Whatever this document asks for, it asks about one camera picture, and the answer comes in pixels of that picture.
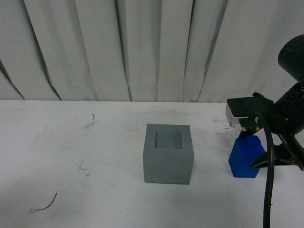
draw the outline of black cable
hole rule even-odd
[[[255,116],[258,117],[261,122],[267,141],[267,181],[265,188],[265,197],[264,197],[264,212],[263,212],[263,227],[270,227],[270,209],[271,209],[271,197],[272,197],[272,188],[274,184],[275,176],[275,145],[272,139],[271,131],[268,126],[267,121],[261,113],[255,113]]]

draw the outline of black cylinder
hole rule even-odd
[[[295,80],[304,78],[304,35],[285,44],[278,56],[278,62]]]

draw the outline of dark mark on table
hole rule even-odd
[[[81,168],[81,165],[82,165],[83,161],[84,161],[83,159],[81,159],[81,160],[80,160],[80,166],[79,166],[79,169],[80,169],[80,170],[88,170],[88,169]]]
[[[38,137],[38,138],[36,139],[35,144],[38,142],[39,139],[40,139],[40,137]]]

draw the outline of gray foam block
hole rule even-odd
[[[143,149],[145,182],[189,184],[193,162],[189,125],[147,125]]]

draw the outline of square hole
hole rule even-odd
[[[155,148],[181,149],[181,132],[156,131]]]

